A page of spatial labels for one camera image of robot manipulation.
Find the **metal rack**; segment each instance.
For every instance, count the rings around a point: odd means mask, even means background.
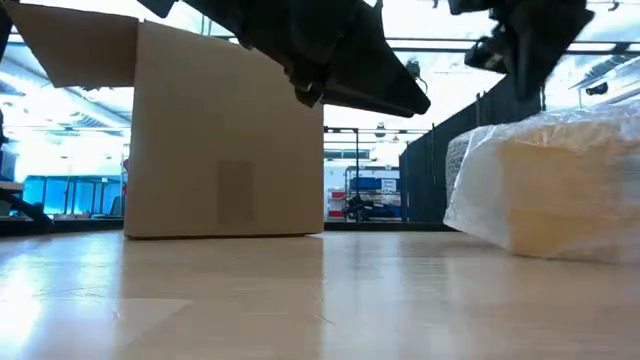
[[[400,174],[400,168],[395,166],[349,166],[347,167],[347,169],[345,169],[344,172],[345,200],[349,200],[354,196],[365,195],[366,197],[368,197],[368,200],[373,201],[374,203],[391,205],[388,201],[384,201],[384,197],[397,196],[397,200],[398,202],[400,202],[400,190],[396,186],[398,181],[397,179],[380,178],[381,186],[379,189],[362,189],[360,187],[360,179],[362,178],[360,174],[362,171],[396,171],[398,172],[398,178]],[[353,179],[356,179],[355,187],[351,186],[351,180]],[[389,186],[387,189],[385,189],[385,181],[393,182],[393,186]],[[394,217],[375,217],[375,219],[378,221],[399,221],[401,217],[398,215]]]
[[[64,193],[63,193],[61,215],[68,215],[68,214],[73,215],[75,213],[76,190],[78,187],[78,183],[91,185],[91,194],[92,194],[91,210],[89,211],[91,215],[98,215],[104,212],[103,209],[104,209],[105,190],[107,186],[114,185],[114,186],[117,186],[118,188],[122,188],[121,181],[117,176],[97,176],[97,175],[87,175],[87,176],[38,176],[38,175],[35,175],[34,176],[34,175],[31,175],[26,179],[25,183],[31,182],[31,181],[43,182],[42,192],[41,192],[42,200],[40,201],[41,204],[43,204],[43,206],[46,205],[47,193],[48,191],[50,191],[48,186],[49,182],[64,181],[66,183]]]

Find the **plastic wrap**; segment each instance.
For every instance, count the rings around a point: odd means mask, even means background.
[[[518,255],[640,262],[640,101],[461,138],[447,225]]]
[[[462,160],[467,152],[469,146],[469,139],[472,132],[460,135],[457,138],[449,142],[447,147],[446,163],[446,183],[447,183],[447,201],[451,201],[451,194],[453,193],[453,186],[455,184],[458,173],[460,172],[460,166],[462,166]]]

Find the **wooden table surface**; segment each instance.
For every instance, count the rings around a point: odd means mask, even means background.
[[[457,233],[0,242],[0,359],[640,359],[640,268]]]

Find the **black curtain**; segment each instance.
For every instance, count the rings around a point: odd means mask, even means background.
[[[515,98],[505,77],[476,102],[411,143],[400,156],[403,220],[441,223],[447,208],[446,157],[449,142],[477,126],[521,121],[542,109],[540,94]]]

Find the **open cardboard box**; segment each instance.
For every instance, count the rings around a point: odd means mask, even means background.
[[[54,86],[135,87],[126,235],[322,231],[322,108],[280,65],[135,18],[5,7]]]

